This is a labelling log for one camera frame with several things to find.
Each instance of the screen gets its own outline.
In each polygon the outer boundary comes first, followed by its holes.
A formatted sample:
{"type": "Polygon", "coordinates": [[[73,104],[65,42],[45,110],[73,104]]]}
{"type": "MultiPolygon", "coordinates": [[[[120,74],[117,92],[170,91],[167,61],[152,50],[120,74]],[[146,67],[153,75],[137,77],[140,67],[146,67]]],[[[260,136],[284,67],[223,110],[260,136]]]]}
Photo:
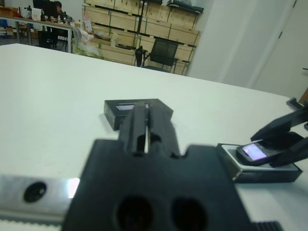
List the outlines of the screen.
{"type": "Polygon", "coordinates": [[[119,109],[120,111],[128,111],[128,110],[133,109],[134,106],[135,106],[135,103],[134,103],[133,105],[132,105],[132,104],[131,104],[131,105],[127,105],[127,103],[123,103],[122,105],[120,104],[119,106],[116,106],[116,107],[117,107],[117,109],[119,109]]]}
{"type": "Polygon", "coordinates": [[[131,110],[134,108],[134,105],[119,105],[116,106],[117,109],[119,109],[120,111],[127,111],[127,110],[131,110]]]}
{"type": "Polygon", "coordinates": [[[246,152],[252,160],[259,160],[267,157],[254,143],[243,147],[244,152],[246,152]]]}

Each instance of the phone screen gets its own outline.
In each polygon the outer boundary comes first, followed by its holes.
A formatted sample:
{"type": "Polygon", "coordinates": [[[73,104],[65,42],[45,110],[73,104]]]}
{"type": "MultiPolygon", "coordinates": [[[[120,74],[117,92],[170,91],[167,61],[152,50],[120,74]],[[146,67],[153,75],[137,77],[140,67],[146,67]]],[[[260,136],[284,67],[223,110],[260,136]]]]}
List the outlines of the phone screen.
{"type": "Polygon", "coordinates": [[[254,143],[243,147],[243,150],[252,160],[259,160],[267,157],[254,143]]]}

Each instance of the computer monitor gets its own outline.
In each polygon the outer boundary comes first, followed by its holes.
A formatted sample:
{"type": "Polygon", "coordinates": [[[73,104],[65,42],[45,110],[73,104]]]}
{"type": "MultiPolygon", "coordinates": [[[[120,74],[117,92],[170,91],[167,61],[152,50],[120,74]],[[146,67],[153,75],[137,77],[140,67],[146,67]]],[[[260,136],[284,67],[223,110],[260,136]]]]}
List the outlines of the computer monitor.
{"type": "Polygon", "coordinates": [[[53,1],[50,0],[33,0],[33,7],[44,10],[47,16],[57,16],[57,7],[53,1]]]}

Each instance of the white door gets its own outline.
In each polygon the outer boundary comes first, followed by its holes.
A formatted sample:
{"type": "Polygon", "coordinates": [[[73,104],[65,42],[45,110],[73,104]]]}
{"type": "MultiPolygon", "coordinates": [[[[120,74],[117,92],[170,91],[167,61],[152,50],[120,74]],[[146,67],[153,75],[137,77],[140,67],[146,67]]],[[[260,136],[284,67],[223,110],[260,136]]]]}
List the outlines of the white door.
{"type": "Polygon", "coordinates": [[[297,0],[253,88],[299,100],[308,87],[308,71],[302,68],[308,68],[308,0],[297,0]]]}
{"type": "Polygon", "coordinates": [[[188,76],[251,87],[294,0],[214,0],[188,76]]]}

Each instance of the mounting hole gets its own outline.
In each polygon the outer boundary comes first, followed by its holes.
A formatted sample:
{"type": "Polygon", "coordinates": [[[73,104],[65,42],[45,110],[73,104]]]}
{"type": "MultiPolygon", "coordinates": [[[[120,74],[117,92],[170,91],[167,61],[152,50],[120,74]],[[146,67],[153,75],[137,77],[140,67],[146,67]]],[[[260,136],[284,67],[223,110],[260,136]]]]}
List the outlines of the mounting hole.
{"type": "Polygon", "coordinates": [[[128,197],[120,204],[117,218],[124,231],[146,231],[152,223],[152,208],[143,197],[128,197]]]}
{"type": "Polygon", "coordinates": [[[194,199],[178,198],[172,208],[172,219],[180,231],[204,231],[206,215],[202,206],[194,199]]]}
{"type": "Polygon", "coordinates": [[[28,203],[33,203],[41,199],[46,193],[47,186],[43,182],[31,184],[24,193],[24,200],[28,203]]]}

